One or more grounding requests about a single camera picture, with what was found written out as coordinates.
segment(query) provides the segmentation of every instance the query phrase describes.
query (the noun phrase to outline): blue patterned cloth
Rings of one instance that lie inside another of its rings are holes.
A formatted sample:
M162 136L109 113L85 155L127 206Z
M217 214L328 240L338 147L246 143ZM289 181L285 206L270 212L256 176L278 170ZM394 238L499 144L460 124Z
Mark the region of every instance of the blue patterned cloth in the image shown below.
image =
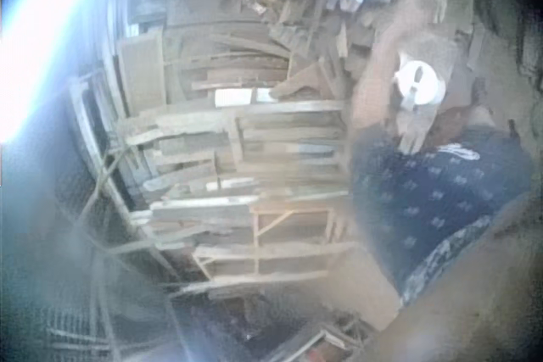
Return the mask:
M359 135L351 166L358 225L407 303L529 190L532 173L518 140L483 126L412 156L373 126Z

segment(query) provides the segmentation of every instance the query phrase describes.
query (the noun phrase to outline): stack of lumber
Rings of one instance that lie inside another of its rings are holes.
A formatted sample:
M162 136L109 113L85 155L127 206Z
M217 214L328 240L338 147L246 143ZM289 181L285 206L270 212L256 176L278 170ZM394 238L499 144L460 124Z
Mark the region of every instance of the stack of lumber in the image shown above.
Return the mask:
M176 294L325 276L355 246L345 241L345 118L376 8L164 4L138 36L109 33L104 69L74 90L93 95L97 117L83 116L125 154L124 185L106 189L139 240L111 253L152 249L173 269L190 259L198 278Z

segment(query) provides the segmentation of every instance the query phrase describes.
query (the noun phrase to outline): person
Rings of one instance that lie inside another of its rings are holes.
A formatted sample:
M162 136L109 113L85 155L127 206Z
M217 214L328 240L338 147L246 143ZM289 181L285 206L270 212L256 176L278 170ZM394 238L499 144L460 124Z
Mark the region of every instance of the person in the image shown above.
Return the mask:
M413 155L390 131L400 43L427 30L434 0L398 0L356 85L350 123L352 197L357 225L382 272L411 303L478 239L501 208L530 189L531 160L513 136L496 129L475 81L462 126ZM434 127L439 128L440 117ZM446 120L441 127L453 128Z

